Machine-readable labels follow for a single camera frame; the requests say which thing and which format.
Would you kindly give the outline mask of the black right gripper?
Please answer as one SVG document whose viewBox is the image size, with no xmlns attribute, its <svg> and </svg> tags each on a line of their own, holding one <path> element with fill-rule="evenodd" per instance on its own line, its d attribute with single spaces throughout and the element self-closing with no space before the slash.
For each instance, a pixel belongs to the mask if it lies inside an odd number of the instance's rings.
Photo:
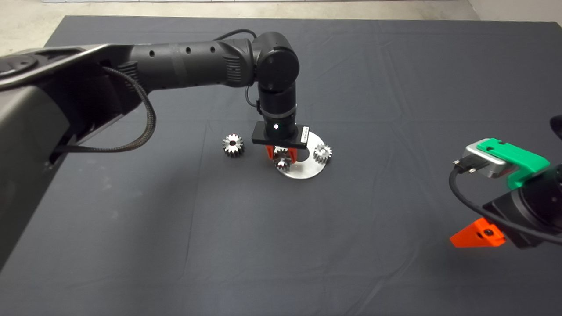
<svg viewBox="0 0 562 316">
<path fill-rule="evenodd" d="M 561 228 L 553 224 L 547 224 L 537 215 L 533 214 L 517 190 L 485 203 L 482 208 L 506 221 L 528 229 L 554 236 L 561 234 Z M 467 225 L 451 236 L 450 242 L 456 248 L 499 247 L 505 244 L 506 236 L 518 249 L 535 248 L 543 242 L 538 238 L 522 234 L 495 221 L 491 223 L 486 218 L 480 218 Z"/>
</svg>

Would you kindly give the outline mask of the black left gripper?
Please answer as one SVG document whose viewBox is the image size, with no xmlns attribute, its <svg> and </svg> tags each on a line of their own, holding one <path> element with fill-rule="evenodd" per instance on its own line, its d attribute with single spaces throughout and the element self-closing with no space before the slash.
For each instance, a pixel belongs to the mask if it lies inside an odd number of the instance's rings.
<svg viewBox="0 0 562 316">
<path fill-rule="evenodd" d="M 288 148 L 288 154 L 291 162 L 297 162 L 298 150 L 297 148 L 306 148 L 310 138 L 309 126 L 302 124 L 295 124 L 295 130 L 289 136 L 281 138 L 267 134 L 266 123 L 257 122 L 252 134 L 253 144 L 266 146 L 266 151 L 269 159 L 275 157 L 275 147 Z"/>
</svg>

